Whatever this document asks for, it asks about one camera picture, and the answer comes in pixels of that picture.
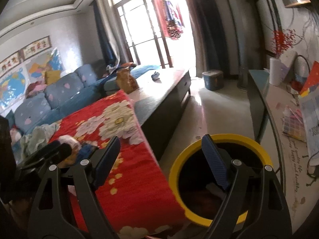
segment red blanket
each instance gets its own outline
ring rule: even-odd
[[[142,238],[184,222],[184,211],[175,200],[123,91],[64,118],[51,141],[62,135],[89,141],[100,148],[113,135],[120,137],[120,155],[96,196],[122,239]],[[73,195],[71,203],[79,228],[86,230]]]

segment hanging clothes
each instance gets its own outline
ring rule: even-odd
[[[162,0],[154,0],[157,14],[159,16],[160,27],[163,30],[164,37],[170,37],[166,25],[166,13]]]
[[[155,0],[155,7],[164,36],[179,39],[185,25],[178,5],[174,6],[170,0]]]
[[[166,12],[167,30],[172,40],[178,40],[183,33],[180,15],[170,0],[162,0]]]

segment table drawer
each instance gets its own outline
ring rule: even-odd
[[[191,80],[190,80],[189,72],[187,72],[177,84],[176,87],[177,87],[178,97],[180,101],[183,100],[183,98],[185,97],[185,94],[189,90],[190,82]]]

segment yellow rim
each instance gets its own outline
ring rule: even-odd
[[[262,146],[259,145],[256,141],[248,137],[244,137],[244,136],[236,135],[236,134],[218,134],[218,135],[211,135],[211,137],[215,143],[235,143],[235,144],[245,146],[249,148],[251,151],[253,151],[259,157],[263,165],[268,164],[270,166],[273,166],[269,155],[262,148]],[[195,143],[187,147],[182,153],[180,153],[180,155],[177,157],[177,159],[173,163],[173,166],[170,170],[168,182],[169,182],[169,186],[171,190],[173,191],[176,197],[176,200],[181,205],[181,207],[185,210],[185,216],[189,220],[193,221],[194,223],[198,225],[209,227],[212,220],[203,218],[199,215],[196,215],[194,212],[190,211],[189,208],[186,207],[186,205],[182,201],[178,191],[178,178],[179,178],[181,169],[184,163],[187,161],[187,159],[190,158],[199,149],[201,149],[201,143],[202,143],[202,140],[196,141]],[[246,219],[246,216],[247,216],[247,211],[238,217],[237,224],[244,222]]]

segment paper roll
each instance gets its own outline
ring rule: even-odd
[[[281,83],[281,60],[277,58],[270,58],[270,72],[269,83],[274,86],[278,86]]]

